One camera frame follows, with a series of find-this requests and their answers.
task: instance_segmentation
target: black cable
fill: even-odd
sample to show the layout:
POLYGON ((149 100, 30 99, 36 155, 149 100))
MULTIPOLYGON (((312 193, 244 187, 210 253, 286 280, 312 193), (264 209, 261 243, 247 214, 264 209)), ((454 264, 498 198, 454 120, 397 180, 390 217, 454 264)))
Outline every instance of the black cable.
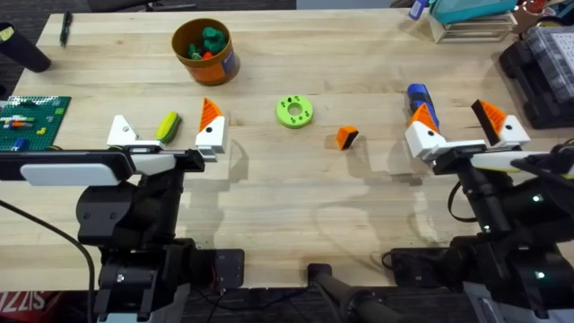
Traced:
POLYGON ((323 296, 323 298, 325 299, 326 304, 329 306, 331 314, 333 314, 333 317, 335 318, 335 323, 342 323, 341 315, 339 314, 339 311, 337 310, 337 307, 333 302, 333 300, 331 299, 331 297, 327 295, 327 293, 325 292, 325 288, 323 288, 323 286, 321 286, 320 284, 315 284, 315 287, 317 287, 317 289, 321 293, 321 296, 323 296))
POLYGON ((8 204, 3 200, 0 200, 0 206, 2 206, 3 208, 10 210, 18 215, 21 215, 23 217, 25 217, 26 219, 39 224, 41 226, 43 226, 44 228, 54 232, 55 234, 59 235, 60 237, 68 240, 68 242, 72 243, 74 245, 74 247, 78 248, 78 250, 80 250, 80 252, 82 252, 82 255, 86 258, 86 262, 88 263, 88 272, 89 272, 89 282, 88 282, 88 303, 86 305, 86 307, 88 308, 88 312, 86 313, 86 317, 88 319, 88 323, 92 323, 93 322, 93 294, 94 294, 94 281, 95 281, 95 269, 93 266, 93 261, 91 260, 91 256, 90 253, 88 252, 88 250, 86 250, 86 248, 83 247, 83 245, 78 242, 76 239, 72 238, 69 234, 65 233, 64 231, 61 231, 60 229, 58 229, 57 227, 53 226, 50 223, 47 223, 43 220, 40 220, 39 218, 37 218, 36 216, 29 214, 21 209, 19 209, 18 207, 8 204))
POLYGON ((390 256, 392 254, 391 251, 387 251, 383 254, 383 256, 380 258, 380 262, 383 264, 383 267, 388 269, 388 270, 393 270, 393 265, 389 265, 385 262, 385 258, 387 258, 388 256, 390 256))
POLYGON ((460 181, 458 181, 454 187, 452 187, 452 190, 450 190, 450 194, 448 194, 448 201, 447 201, 447 207, 448 207, 448 212, 450 213, 450 215, 452 215, 452 217, 455 218, 455 220, 460 221, 462 223, 476 223, 478 222, 478 219, 474 218, 461 218, 458 217, 456 215, 454 215, 452 213, 452 204, 455 202, 455 195, 457 194, 458 189, 461 187, 460 181))
POLYGON ((574 189, 574 182, 567 180, 560 175, 553 174, 549 171, 546 171, 546 170, 538 168, 534 165, 531 165, 531 164, 529 164, 523 160, 511 161, 510 165, 519 169, 519 170, 523 170, 523 171, 529 172, 531 174, 534 174, 541 179, 548 179, 550 181, 553 181, 556 184, 561 184, 567 188, 574 189))
POLYGON ((291 299, 291 298, 293 298, 293 297, 295 297, 295 296, 302 295, 303 293, 307 292, 307 290, 308 290, 308 289, 306 288, 306 289, 301 290, 301 291, 292 292, 292 293, 287 294, 287 295, 285 295, 285 296, 283 296, 283 297, 280 297, 280 298, 278 298, 278 299, 276 299, 276 300, 274 300, 274 301, 269 301, 269 302, 268 302, 267 304, 265 304, 265 305, 261 305, 261 306, 247 306, 247 307, 243 307, 243 308, 231 308, 231 307, 219 305, 219 304, 213 302, 212 300, 208 299, 207 296, 205 296, 202 292, 197 291, 197 293, 199 293, 199 294, 201 295, 201 297, 204 298, 204 300, 206 300, 208 303, 212 304, 213 306, 217 306, 218 308, 223 309, 223 310, 231 310, 231 311, 234 311, 234 310, 264 310, 264 309, 266 309, 266 308, 268 308, 268 307, 270 307, 270 306, 272 306, 272 305, 275 305, 275 304, 278 303, 278 302, 287 301, 287 300, 289 300, 289 299, 291 299))
POLYGON ((217 299, 217 301, 215 302, 215 305, 213 305, 212 312, 209 313, 209 318, 207 318, 207 321, 205 323, 209 323, 212 320, 212 316, 215 313, 215 310, 217 310, 217 305, 219 305, 219 302, 222 300, 223 296, 225 296, 225 294, 223 294, 222 296, 220 296, 217 299))

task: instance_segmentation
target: orange block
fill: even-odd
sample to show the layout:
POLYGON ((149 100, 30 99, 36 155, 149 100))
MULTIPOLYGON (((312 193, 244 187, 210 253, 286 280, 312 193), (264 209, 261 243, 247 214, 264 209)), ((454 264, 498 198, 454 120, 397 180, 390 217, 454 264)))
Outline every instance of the orange block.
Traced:
POLYGON ((429 127, 432 131, 439 134, 439 129, 437 125, 434 124, 434 120, 432 119, 431 113, 429 112, 429 107, 427 107, 426 103, 423 103, 419 108, 413 113, 413 116, 409 120, 407 127, 410 127, 414 121, 419 121, 423 123, 426 127, 429 127))
POLYGON ((204 130, 215 118, 222 116, 222 112, 213 103, 213 101, 204 98, 204 107, 201 110, 201 118, 199 119, 199 130, 201 132, 204 130))
POLYGON ((340 127, 337 131, 336 142, 339 150, 349 149, 351 147, 352 141, 357 137, 359 131, 353 126, 340 127))
POLYGON ((506 120, 507 114, 501 109, 496 108, 489 102, 483 100, 478 101, 483 107, 486 117, 489 119, 489 121, 491 121, 492 128, 494 129, 496 134, 499 134, 500 131, 502 130, 502 127, 504 127, 504 120, 506 120))

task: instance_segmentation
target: white label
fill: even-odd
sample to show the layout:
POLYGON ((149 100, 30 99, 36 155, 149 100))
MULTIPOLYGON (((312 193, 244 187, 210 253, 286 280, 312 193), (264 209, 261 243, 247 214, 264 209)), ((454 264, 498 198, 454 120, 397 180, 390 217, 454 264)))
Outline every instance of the white label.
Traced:
POLYGON ((419 10, 421 10, 421 3, 418 1, 415 1, 413 6, 411 7, 410 14, 416 17, 416 15, 419 13, 419 10))

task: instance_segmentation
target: yellow-green marker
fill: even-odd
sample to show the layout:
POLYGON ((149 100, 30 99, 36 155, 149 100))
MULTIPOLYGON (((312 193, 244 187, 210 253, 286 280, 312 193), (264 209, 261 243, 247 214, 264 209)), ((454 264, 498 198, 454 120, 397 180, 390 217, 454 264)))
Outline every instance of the yellow-green marker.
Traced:
POLYGON ((304 96, 288 95, 277 103, 277 117, 282 125, 299 129, 311 122, 313 105, 304 96))
POLYGON ((181 118, 178 113, 171 111, 163 118, 155 138, 164 144, 168 144, 178 132, 179 123, 181 123, 181 118))

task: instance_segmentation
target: blue marker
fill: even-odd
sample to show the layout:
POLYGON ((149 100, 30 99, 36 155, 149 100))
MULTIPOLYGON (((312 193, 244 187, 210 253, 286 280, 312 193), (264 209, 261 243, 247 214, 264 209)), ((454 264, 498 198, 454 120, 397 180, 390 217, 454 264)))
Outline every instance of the blue marker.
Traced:
POLYGON ((28 140, 24 139, 24 138, 18 138, 16 139, 16 141, 14 142, 14 145, 12 146, 12 148, 10 149, 13 152, 19 152, 24 150, 24 148, 26 148, 26 144, 28 143, 28 140))
POLYGON ((413 83, 406 88, 406 95, 409 97, 409 102, 411 105, 411 113, 413 114, 423 103, 427 104, 429 108, 430 116, 439 128, 439 118, 434 111, 434 105, 432 104, 431 95, 424 84, 413 83))
POLYGON ((416 0, 411 7, 411 10, 409 10, 409 17, 413 20, 419 20, 419 18, 421 18, 422 10, 424 10, 424 7, 427 6, 428 2, 429 0, 416 0))

